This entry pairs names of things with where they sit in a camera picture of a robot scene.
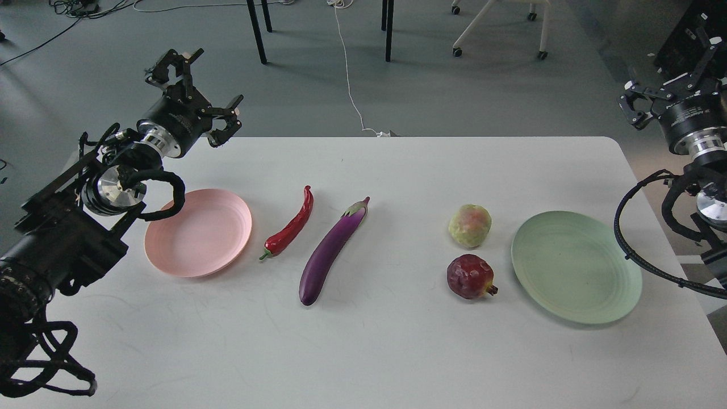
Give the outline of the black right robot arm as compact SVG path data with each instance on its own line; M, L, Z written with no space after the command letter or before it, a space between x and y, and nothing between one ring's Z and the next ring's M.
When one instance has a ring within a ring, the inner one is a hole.
M625 258L643 270L712 298L725 299L725 40L696 29L703 47L700 60L690 72L660 86L628 81L619 105L626 121L642 130L655 120L673 155L688 156L683 173L659 170L638 182L616 208L613 230ZM621 232L621 213L644 187L662 181L667 192L661 204L665 225L694 243L706 243L700 259L717 281L716 286L676 277L646 261Z

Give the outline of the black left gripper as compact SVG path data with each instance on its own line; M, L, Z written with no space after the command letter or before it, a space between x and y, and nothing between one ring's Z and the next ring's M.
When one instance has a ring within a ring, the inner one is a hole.
M191 65L204 53L203 48L192 54L168 50L145 71L145 82L160 90L180 95L163 96L137 123L142 141L152 143L161 156L181 158L203 134L210 147L218 148L229 142L241 127L237 95L226 107L211 107L202 95L194 95Z

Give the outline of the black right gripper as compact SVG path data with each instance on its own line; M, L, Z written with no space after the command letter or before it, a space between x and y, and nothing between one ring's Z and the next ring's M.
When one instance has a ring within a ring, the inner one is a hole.
M696 29L696 34L704 52L687 80L671 80L661 88L629 80L618 98L626 122L639 131L658 116L653 109L660 103L665 104L659 113L659 126L674 155L701 156L709 151L725 150L722 81L701 80L722 46L722 38L707 36L703 26Z

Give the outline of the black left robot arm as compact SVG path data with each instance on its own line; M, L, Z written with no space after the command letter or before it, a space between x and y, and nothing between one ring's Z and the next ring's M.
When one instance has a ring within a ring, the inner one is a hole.
M23 204L15 225L22 237L2 256L3 396L95 393L94 373L70 354L76 325L49 321L47 305L55 293L75 295L116 266L132 223L182 210L185 184L164 169L164 158L181 158L202 136L221 147L241 129L242 95L216 108L195 87L191 65L202 53L162 55L145 77L161 98L136 127L112 124L97 141L83 133L78 161Z

